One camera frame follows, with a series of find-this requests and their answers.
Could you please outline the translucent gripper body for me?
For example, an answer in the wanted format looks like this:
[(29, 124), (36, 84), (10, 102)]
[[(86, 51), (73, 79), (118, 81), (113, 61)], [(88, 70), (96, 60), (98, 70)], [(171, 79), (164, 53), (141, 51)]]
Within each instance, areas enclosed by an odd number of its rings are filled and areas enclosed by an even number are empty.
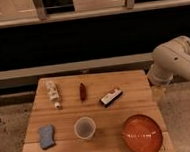
[(151, 86), (153, 100), (157, 102), (162, 115), (166, 112), (166, 88), (162, 86)]

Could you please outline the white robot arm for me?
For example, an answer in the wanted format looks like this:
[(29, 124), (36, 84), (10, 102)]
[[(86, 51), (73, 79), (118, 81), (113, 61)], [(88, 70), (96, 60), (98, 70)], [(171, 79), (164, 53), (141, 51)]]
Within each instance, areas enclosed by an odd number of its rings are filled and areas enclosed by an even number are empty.
[(190, 38), (186, 35), (156, 46), (152, 59), (147, 78), (152, 86), (162, 90), (161, 98), (175, 74), (190, 82)]

